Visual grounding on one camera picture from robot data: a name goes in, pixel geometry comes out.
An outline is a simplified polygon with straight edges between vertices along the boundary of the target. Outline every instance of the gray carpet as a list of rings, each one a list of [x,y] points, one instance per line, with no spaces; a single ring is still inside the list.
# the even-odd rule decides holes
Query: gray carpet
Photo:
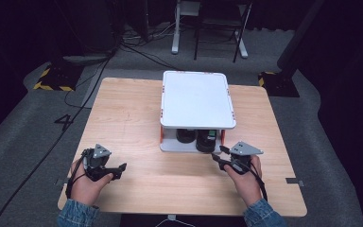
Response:
[[[171,36],[135,48],[182,70],[219,72],[227,76],[230,84],[256,86],[259,72],[279,71],[276,61],[292,36],[291,31],[246,32],[244,42],[249,57],[237,58],[236,63],[232,63],[233,51],[230,56],[211,57],[212,50],[207,47],[200,50],[198,59],[193,61],[193,32],[188,29],[181,34],[178,55],[170,53]],[[98,65],[86,67],[79,84],[86,82],[66,97],[65,92],[32,89],[46,65],[25,77],[28,94],[0,126],[0,209],[61,134],[62,125],[54,121],[65,114],[74,116],[78,111],[67,105],[65,98],[68,104],[81,106],[100,72],[100,68],[96,70]],[[137,53],[119,50],[103,71],[102,78],[161,79],[162,72],[168,69]],[[289,226],[363,226],[354,187],[317,117],[320,96],[300,72],[293,80],[300,98],[269,98],[296,176],[304,183],[302,194],[308,209],[303,218],[285,219]],[[0,218],[0,226],[56,225],[61,184],[89,113],[88,109],[80,112],[75,123],[9,204]],[[120,219],[120,214],[102,213],[96,226],[119,226]]]

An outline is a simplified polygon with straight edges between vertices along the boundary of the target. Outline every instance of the wooden table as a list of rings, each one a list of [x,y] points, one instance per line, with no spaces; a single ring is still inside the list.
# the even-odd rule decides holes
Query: wooden table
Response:
[[[282,216],[304,216],[299,186],[286,182],[295,174],[267,92],[253,86],[229,88],[237,125],[226,132],[225,146],[242,140],[263,150],[269,203]],[[101,211],[123,214],[241,216],[244,202],[210,155],[160,150],[161,94],[160,80],[102,80],[75,160],[98,143],[112,152],[106,167],[128,167],[119,181],[105,186],[97,205]]]

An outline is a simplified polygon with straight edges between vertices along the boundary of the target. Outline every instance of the hand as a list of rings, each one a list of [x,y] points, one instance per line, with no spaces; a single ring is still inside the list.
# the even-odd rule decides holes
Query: hand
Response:
[[[258,171],[258,176],[262,177],[261,163],[258,156],[252,155],[251,163]],[[244,203],[246,203],[247,207],[262,199],[261,189],[252,173],[247,172],[243,175],[240,175],[236,173],[229,165],[225,165],[224,168],[228,175],[232,178],[237,193],[243,199]]]
[[[77,162],[72,163],[72,172],[76,168],[76,164]],[[85,169],[81,164],[78,167],[75,179],[83,174],[85,174]],[[113,174],[109,173],[96,182],[91,181],[91,179],[85,175],[80,177],[73,183],[71,199],[89,206],[93,206],[96,202],[96,199],[98,199],[102,188],[111,181],[112,177]]]

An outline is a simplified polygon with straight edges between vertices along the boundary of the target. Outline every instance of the denim sleeve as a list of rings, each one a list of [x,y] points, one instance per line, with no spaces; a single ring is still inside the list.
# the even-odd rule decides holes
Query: denim sleeve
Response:
[[[57,222],[60,227],[89,227],[93,226],[98,214],[98,207],[88,206],[69,199],[60,211]]]
[[[285,227],[285,220],[264,199],[254,203],[243,213],[249,227]]]

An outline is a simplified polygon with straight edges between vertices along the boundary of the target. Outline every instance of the chair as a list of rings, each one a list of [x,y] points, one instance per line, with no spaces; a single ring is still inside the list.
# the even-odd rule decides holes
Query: chair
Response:
[[[239,6],[245,6],[243,14],[240,13]],[[194,53],[194,60],[197,59],[199,43],[212,43],[199,39],[201,30],[232,30],[233,33],[229,38],[229,41],[233,37],[236,39],[236,48],[233,58],[233,62],[235,62],[239,45],[243,37],[243,31],[249,16],[250,6],[251,0],[201,0],[195,31],[196,50]]]

